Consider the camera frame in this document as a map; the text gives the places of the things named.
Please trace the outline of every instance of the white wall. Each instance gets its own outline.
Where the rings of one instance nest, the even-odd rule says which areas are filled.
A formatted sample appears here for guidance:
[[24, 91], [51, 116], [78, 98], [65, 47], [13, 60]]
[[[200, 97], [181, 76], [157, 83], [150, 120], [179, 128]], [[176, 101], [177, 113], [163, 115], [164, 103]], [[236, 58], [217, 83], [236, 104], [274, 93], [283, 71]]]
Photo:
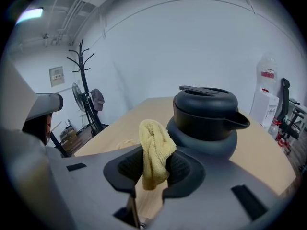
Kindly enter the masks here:
[[[10, 54], [10, 58], [29, 86], [36, 93], [59, 93], [63, 97], [62, 110], [53, 113], [51, 128], [60, 121], [62, 123], [53, 131], [59, 138], [61, 131], [66, 127], [65, 121], [69, 119], [76, 130], [82, 127], [83, 114], [75, 102], [71, 85], [79, 79], [76, 73], [72, 73], [77, 66], [66, 59], [66, 56], [73, 58], [66, 46], [45, 47], [24, 47], [24, 51]], [[65, 83], [51, 87], [49, 69], [63, 67]]]
[[280, 17], [268, 21], [274, 10], [266, 14], [261, 3], [117, 0], [107, 14], [97, 10], [79, 40], [90, 48], [87, 55], [95, 52], [87, 63], [92, 69], [87, 78], [105, 97], [102, 121], [114, 122], [146, 98], [173, 96], [179, 85], [229, 90], [249, 113], [256, 65], [268, 51], [276, 55], [279, 78], [290, 81], [290, 97], [307, 101], [307, 67], [298, 29], [289, 22], [291, 17], [280, 18], [286, 13], [280, 4]]

